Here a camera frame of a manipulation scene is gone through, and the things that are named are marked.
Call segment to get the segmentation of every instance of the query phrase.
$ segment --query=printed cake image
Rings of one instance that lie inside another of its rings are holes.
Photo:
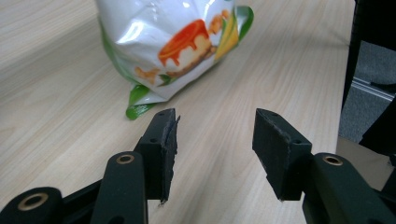
[[[253,22],[234,0],[96,0],[102,40],[132,84],[127,117],[168,101],[235,48]]]
[[[193,21],[176,34],[158,54],[164,67],[175,65],[175,71],[168,71],[170,77],[180,77],[189,72],[204,58],[210,56],[212,42],[202,20]]]

